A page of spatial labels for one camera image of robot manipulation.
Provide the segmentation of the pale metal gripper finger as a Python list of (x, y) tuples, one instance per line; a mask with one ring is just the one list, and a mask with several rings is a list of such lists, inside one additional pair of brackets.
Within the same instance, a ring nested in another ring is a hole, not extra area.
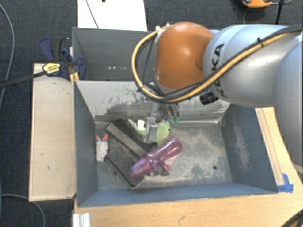
[(156, 123), (155, 117), (148, 117), (146, 123), (146, 142), (152, 143), (156, 140), (156, 133), (157, 133), (158, 125)]

